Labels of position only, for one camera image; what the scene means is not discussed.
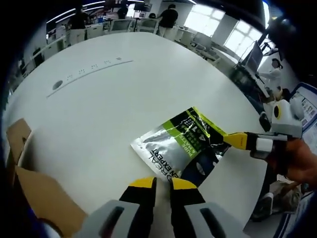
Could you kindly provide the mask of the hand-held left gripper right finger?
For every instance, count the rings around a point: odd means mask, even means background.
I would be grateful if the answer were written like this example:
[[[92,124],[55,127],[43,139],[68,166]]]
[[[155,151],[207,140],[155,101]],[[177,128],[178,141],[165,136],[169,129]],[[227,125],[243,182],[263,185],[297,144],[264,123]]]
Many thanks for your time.
[[[206,202],[188,180],[170,182],[171,224],[176,238],[244,238],[239,221],[213,202]]]

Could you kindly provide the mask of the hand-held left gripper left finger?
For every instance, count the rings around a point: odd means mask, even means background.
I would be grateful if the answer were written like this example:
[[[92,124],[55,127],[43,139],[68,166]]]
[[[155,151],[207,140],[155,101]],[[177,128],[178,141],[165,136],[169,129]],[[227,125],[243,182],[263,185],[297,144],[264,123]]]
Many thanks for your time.
[[[118,200],[85,218],[82,238],[147,238],[154,219],[157,178],[137,179]]]

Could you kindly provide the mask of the person's right hand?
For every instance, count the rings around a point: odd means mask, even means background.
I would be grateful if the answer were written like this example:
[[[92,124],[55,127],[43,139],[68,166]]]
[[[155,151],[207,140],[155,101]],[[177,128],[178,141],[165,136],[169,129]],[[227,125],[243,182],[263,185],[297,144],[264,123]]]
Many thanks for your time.
[[[291,181],[317,186],[317,156],[301,139],[288,141],[283,153],[271,153],[265,161]]]

